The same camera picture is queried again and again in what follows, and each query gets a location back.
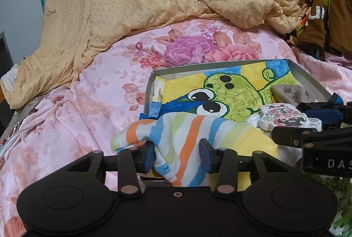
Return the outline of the cartoon printed sponge pad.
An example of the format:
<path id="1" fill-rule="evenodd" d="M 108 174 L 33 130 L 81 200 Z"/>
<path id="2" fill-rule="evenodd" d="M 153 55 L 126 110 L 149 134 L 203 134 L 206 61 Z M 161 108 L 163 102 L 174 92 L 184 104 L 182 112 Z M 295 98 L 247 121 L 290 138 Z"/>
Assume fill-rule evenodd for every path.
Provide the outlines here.
<path id="1" fill-rule="evenodd" d="M 262 130 L 271 132 L 275 127 L 309 128 L 322 131 L 322 121 L 318 118 L 309 118 L 293 105 L 274 103 L 263 105 L 260 108 L 261 118 L 258 125 Z"/>

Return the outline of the beige linen drawstring pouch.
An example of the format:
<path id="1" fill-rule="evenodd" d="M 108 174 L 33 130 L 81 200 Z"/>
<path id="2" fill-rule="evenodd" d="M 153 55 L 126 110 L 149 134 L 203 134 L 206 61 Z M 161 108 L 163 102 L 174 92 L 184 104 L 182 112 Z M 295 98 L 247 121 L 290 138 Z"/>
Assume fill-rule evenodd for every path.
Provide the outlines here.
<path id="1" fill-rule="evenodd" d="M 302 85 L 272 85 L 270 90 L 281 103 L 298 104 L 316 101 L 316 95 Z"/>

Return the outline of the striped colourful sock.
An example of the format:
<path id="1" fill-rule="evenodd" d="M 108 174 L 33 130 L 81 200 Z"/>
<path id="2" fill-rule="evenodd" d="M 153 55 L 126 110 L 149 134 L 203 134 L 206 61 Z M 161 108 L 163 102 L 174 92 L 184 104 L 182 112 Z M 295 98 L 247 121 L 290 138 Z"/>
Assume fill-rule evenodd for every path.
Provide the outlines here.
<path id="1" fill-rule="evenodd" d="M 279 154 L 271 138 L 247 122 L 185 112 L 166 113 L 159 119 L 141 119 L 113 137 L 112 151 L 140 149 L 146 142 L 154 146 L 154 171 L 173 186 L 215 185 L 216 175 L 206 172 L 199 154 L 205 138 L 213 148 L 229 148 L 250 156 L 256 150 L 273 157 Z"/>

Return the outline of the white sock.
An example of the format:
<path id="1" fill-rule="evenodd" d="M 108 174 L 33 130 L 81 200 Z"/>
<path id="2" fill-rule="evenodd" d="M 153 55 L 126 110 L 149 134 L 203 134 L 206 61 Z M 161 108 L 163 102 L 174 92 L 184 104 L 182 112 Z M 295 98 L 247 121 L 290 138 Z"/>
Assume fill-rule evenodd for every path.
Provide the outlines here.
<path id="1" fill-rule="evenodd" d="M 252 114 L 246 119 L 246 122 L 251 124 L 252 126 L 256 127 L 257 129 L 259 129 L 260 128 L 260 126 L 259 126 L 260 118 L 261 118 L 260 113 Z"/>

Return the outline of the jar of green paper stars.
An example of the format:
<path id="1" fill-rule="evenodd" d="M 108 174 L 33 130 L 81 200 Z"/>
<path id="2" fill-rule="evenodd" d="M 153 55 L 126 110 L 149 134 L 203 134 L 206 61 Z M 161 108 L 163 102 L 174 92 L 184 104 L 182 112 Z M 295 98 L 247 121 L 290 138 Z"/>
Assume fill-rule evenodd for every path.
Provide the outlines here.
<path id="1" fill-rule="evenodd" d="M 349 177 L 332 177 L 324 175 L 308 174 L 314 180 L 322 183 L 335 194 L 338 200 L 338 212 L 330 227 L 333 236 L 352 235 L 352 183 Z"/>

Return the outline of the colourful brown patterned cloth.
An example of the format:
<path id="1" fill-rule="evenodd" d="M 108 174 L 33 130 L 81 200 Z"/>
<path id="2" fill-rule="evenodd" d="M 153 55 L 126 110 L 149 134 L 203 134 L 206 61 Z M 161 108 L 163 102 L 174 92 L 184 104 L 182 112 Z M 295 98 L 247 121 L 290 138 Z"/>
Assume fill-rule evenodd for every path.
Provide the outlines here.
<path id="1" fill-rule="evenodd" d="M 351 58 L 351 0 L 303 0 L 301 12 L 289 43 L 319 60 Z"/>

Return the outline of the pink floral bedsheet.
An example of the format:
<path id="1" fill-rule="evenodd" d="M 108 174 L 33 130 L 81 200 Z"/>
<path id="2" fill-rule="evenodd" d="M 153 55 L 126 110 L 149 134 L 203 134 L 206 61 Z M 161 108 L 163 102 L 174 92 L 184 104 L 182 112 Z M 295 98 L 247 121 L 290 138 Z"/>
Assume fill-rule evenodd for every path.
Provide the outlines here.
<path id="1" fill-rule="evenodd" d="M 110 143 L 144 108 L 150 74 L 201 62 L 286 58 L 299 64 L 330 93 L 351 99 L 351 62 L 325 62 L 290 47 L 266 27 L 241 30 L 229 23 L 192 19 L 142 32 L 98 54 L 71 87 L 53 90 L 3 136 L 1 235 L 22 236 L 16 203 L 31 183 Z"/>

